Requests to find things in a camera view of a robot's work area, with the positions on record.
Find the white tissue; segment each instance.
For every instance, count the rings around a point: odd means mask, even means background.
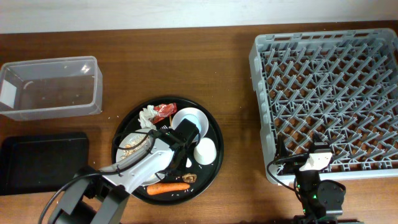
[[[153,105],[148,105],[147,108],[144,108],[139,113],[139,119],[138,119],[138,121],[140,122],[141,128],[156,129],[156,127],[151,122],[151,120],[153,118],[155,118],[156,115],[157,115],[157,111],[154,110],[154,106]]]

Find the black rectangular tray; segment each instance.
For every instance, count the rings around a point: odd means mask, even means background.
[[[58,190],[88,163],[85,133],[18,136],[0,148],[0,195]]]

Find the round black tray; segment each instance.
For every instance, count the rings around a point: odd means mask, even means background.
[[[204,190],[206,190],[209,187],[212,181],[216,178],[217,173],[221,168],[221,163],[223,161],[224,141],[223,141],[223,135],[221,134],[221,129],[218,126],[216,120],[206,109],[204,109],[204,107],[200,106],[198,103],[195,103],[191,100],[179,97],[156,98],[154,100],[150,100],[147,101],[146,103],[139,105],[123,119],[122,123],[119,125],[118,130],[116,131],[116,134],[119,134],[121,132],[135,131],[137,129],[141,129],[141,126],[138,122],[139,112],[143,108],[146,108],[147,105],[157,106],[162,103],[165,104],[176,103],[177,111],[187,107],[194,107],[204,112],[204,114],[207,116],[209,120],[209,129],[204,137],[212,139],[216,145],[216,150],[217,150],[217,157],[215,161],[212,164],[206,166],[199,165],[199,163],[197,163],[196,160],[193,158],[194,146],[192,146],[187,151],[188,158],[192,161],[192,166],[187,168],[187,173],[196,174],[198,176],[197,181],[193,184],[190,184],[191,187],[187,192],[180,190],[176,192],[168,192],[159,195],[148,195],[146,192],[146,187],[140,186],[132,193],[135,197],[154,205],[176,205],[178,203],[186,202],[200,195]],[[169,118],[165,118],[155,125],[157,129],[159,129],[163,125],[169,127],[170,120]],[[122,140],[123,140],[122,138],[119,138],[118,141],[116,141],[116,143],[119,144]],[[116,162],[117,150],[118,149],[116,147],[112,148],[113,163]],[[160,181],[160,183],[167,183],[167,182],[183,182],[183,181],[182,178],[178,178],[176,180],[176,177],[174,176],[167,176],[166,178]]]

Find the white wall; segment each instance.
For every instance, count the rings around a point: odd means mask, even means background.
[[[391,19],[397,0],[0,0],[0,33]]]

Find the clear plastic container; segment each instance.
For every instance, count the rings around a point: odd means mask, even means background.
[[[0,114],[16,121],[99,114],[102,87],[92,56],[5,63]]]

